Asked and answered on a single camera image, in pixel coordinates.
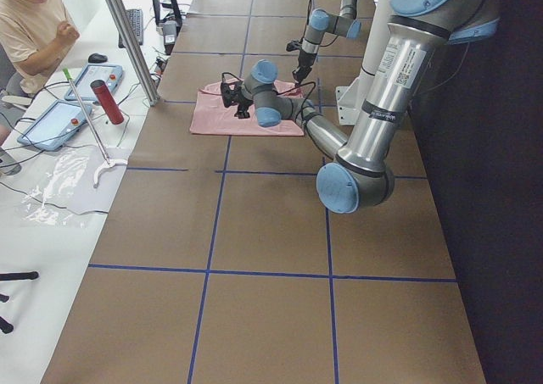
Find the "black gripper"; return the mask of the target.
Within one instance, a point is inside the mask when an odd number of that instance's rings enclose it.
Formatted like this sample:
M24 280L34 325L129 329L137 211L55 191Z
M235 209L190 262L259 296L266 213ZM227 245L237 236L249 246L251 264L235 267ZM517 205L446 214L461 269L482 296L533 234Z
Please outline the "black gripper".
M298 56L298 66L292 71L293 79L296 83L302 83L308 76L308 71L312 70L316 60L315 53L308 53L300 49Z
M250 118L249 107L254 103L252 99L247 99L246 97L241 97L238 100L238 110L235 113L235 117L240 120L245 120Z

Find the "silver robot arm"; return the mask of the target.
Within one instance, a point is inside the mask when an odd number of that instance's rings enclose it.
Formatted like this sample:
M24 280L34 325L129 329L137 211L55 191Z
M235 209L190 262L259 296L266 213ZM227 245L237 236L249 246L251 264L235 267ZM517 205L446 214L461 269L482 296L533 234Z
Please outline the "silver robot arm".
M356 39L361 31L361 22L357 19L358 0L340 0L339 13L331 14L325 9L311 10L308 3L308 16L303 36L292 40L286 46L288 52L298 52L298 65L292 71L296 83L302 83L311 73L319 48L326 34Z
M395 178L385 163L389 145L437 48L480 41L496 32L500 0L378 0L364 65L338 104L353 100L356 123L344 134L308 99L284 97L275 87L277 66L258 61L250 74L221 83L223 103L237 117L254 114L262 127L285 120L298 125L329 158L319 169L322 204L338 214L378 205L389 198Z

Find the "person's right hand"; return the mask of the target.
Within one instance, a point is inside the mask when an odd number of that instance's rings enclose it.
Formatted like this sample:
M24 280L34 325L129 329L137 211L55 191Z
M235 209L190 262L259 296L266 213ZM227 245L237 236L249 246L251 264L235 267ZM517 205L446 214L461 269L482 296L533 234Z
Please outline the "person's right hand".
M68 21L61 21L57 26L55 40L63 46L73 45L80 37L79 31Z

